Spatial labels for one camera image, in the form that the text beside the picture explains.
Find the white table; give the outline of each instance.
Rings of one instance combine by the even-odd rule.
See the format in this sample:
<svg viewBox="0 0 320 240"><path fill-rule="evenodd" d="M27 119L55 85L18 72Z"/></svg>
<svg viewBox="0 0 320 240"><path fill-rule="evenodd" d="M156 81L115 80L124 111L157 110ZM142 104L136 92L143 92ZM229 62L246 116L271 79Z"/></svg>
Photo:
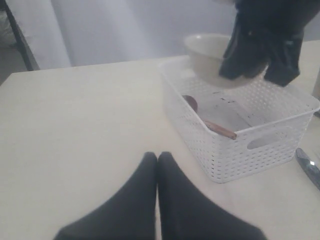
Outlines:
<svg viewBox="0 0 320 240"><path fill-rule="evenodd" d="M0 87L1 240L53 239L146 151L171 151L204 194L270 240L320 239L320 192L295 160L226 184L205 176L163 112L161 61L15 73ZM319 66L320 42L306 43L295 84L311 91ZM315 118L301 145L311 154L319 140Z"/></svg>

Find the perforated basket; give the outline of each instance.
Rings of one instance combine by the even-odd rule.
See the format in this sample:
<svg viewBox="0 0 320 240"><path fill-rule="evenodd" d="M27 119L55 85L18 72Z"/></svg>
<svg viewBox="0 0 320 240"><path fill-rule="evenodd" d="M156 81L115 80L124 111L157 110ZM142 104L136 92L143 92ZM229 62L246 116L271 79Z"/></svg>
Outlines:
<svg viewBox="0 0 320 240"><path fill-rule="evenodd" d="M189 57L159 66L167 117L204 172L226 183L290 161L320 102L292 85L263 79L235 89L217 90L191 70ZM198 103L198 114L182 97ZM237 134L232 140L209 130L201 119Z"/></svg>

